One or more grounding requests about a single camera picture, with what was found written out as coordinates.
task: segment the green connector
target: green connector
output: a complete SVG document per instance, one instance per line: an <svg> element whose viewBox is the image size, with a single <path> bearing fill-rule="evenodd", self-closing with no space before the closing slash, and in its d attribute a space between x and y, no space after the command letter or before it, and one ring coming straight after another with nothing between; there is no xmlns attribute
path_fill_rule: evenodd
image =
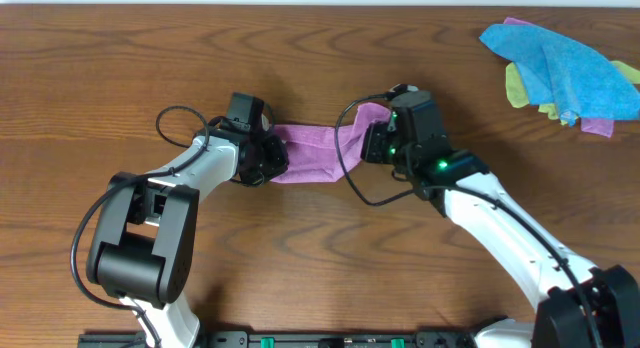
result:
<svg viewBox="0 0 640 348"><path fill-rule="evenodd" d="M391 348L404 348L404 339L402 338L392 339Z"/></svg>
<svg viewBox="0 0 640 348"><path fill-rule="evenodd" d="M276 342L273 338L262 338L260 340L260 348L274 348L275 345L276 345Z"/></svg>

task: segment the wooden table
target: wooden table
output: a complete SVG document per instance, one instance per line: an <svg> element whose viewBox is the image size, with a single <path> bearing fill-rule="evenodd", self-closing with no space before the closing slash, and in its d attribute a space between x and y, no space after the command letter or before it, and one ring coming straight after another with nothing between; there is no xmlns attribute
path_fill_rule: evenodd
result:
<svg viewBox="0 0 640 348"><path fill-rule="evenodd" d="M269 102L280 122L332 125L363 95L399 82L429 89L454 144L482 157L528 212L597 264L640 277L640 124L617 123L606 139L511 108L507 62L478 40L509 15L640 66L638 10L0 7L0 346L71 347L85 330L139 328L76 289L73 232L115 172L180 153L154 131L162 108L213 117L234 91ZM187 115L165 123L184 140L198 128ZM363 164L354 179L383 198L405 188L389 172ZM223 184L200 206L186 292L209 328L533 317L507 273L429 204L369 208L344 181Z"/></svg>

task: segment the yellow cloth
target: yellow cloth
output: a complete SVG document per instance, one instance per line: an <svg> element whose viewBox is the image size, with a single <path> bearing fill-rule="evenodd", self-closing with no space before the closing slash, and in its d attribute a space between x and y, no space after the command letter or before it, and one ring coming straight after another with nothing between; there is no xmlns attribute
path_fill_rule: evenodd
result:
<svg viewBox="0 0 640 348"><path fill-rule="evenodd" d="M631 84L640 84L640 70L621 61L611 61L611 64L613 64ZM505 69L505 87L507 89L507 99L514 108L522 108L529 104L527 90L524 88L520 73L518 73L518 67L516 67L516 64L513 62L509 63ZM558 119L558 110L554 103L541 104L538 107L538 112L546 113L550 120ZM561 120L560 123L567 125L567 122L564 120Z"/></svg>
<svg viewBox="0 0 640 348"><path fill-rule="evenodd" d="M556 109L556 105L553 103L540 104L538 107L538 112L547 113L547 117L550 120L558 119L558 110Z"/></svg>
<svg viewBox="0 0 640 348"><path fill-rule="evenodd" d="M522 108L529 104L527 90L522 84L522 78L520 78L515 63L510 63L507 66L505 87L507 88L507 99L514 108Z"/></svg>
<svg viewBox="0 0 640 348"><path fill-rule="evenodd" d="M640 84L640 70L629 66L625 62L611 61L611 64L618 68L620 73L622 73L622 75L625 76L631 84Z"/></svg>

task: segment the pink towel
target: pink towel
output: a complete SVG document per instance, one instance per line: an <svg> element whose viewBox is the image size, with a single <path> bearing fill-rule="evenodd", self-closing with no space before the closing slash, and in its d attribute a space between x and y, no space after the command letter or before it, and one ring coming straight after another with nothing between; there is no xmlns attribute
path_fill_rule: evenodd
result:
<svg viewBox="0 0 640 348"><path fill-rule="evenodd" d="M580 128L583 132L599 134L607 138L613 135L614 121L610 119L582 118Z"/></svg>
<svg viewBox="0 0 640 348"><path fill-rule="evenodd" d="M389 109L379 104L364 103L358 107L353 125L340 128L340 151L347 170L350 171L360 163L362 142L369 124L387 121L389 115ZM318 183L340 179L344 174L336 154L334 131L331 127L276 125L275 132L285 142L289 153L289 168L271 181Z"/></svg>
<svg viewBox="0 0 640 348"><path fill-rule="evenodd" d="M523 21L522 19L507 17L502 24L511 24L511 25L533 25L533 23Z"/></svg>

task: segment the cloth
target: cloth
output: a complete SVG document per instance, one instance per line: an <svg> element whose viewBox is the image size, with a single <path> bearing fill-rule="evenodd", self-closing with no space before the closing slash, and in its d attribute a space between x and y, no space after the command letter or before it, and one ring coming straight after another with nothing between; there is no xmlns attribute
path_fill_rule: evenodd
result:
<svg viewBox="0 0 640 348"><path fill-rule="evenodd" d="M527 21L523 21L521 19L518 18L513 18L513 17L507 17L504 20L503 24L511 24L511 25L534 25L531 22L527 22Z"/></svg>
<svg viewBox="0 0 640 348"><path fill-rule="evenodd" d="M582 118L580 130L611 138L614 122L611 119Z"/></svg>
<svg viewBox="0 0 640 348"><path fill-rule="evenodd" d="M538 106L538 112L546 113L549 120L558 120L558 111L556 110L556 105L553 103L540 104L540 106Z"/></svg>
<svg viewBox="0 0 640 348"><path fill-rule="evenodd" d="M507 90L507 99L513 108L522 108L529 104L527 90L524 88L522 78L520 78L515 63L509 63L509 65L507 65L504 85Z"/></svg>
<svg viewBox="0 0 640 348"><path fill-rule="evenodd" d="M625 62L611 61L611 64L613 64L631 84L640 84L640 70L629 66Z"/></svg>
<svg viewBox="0 0 640 348"><path fill-rule="evenodd" d="M636 120L640 93L595 50L535 25L495 24L480 40L514 61L531 104L555 103L558 116Z"/></svg>
<svg viewBox="0 0 640 348"><path fill-rule="evenodd" d="M364 103L358 107L353 125L340 128L340 152L348 171L360 163L360 151L369 124L388 121L390 114L389 109L379 104ZM289 168L271 181L314 183L340 179L344 174L338 162L334 132L331 127L276 125L275 133L287 147Z"/></svg>

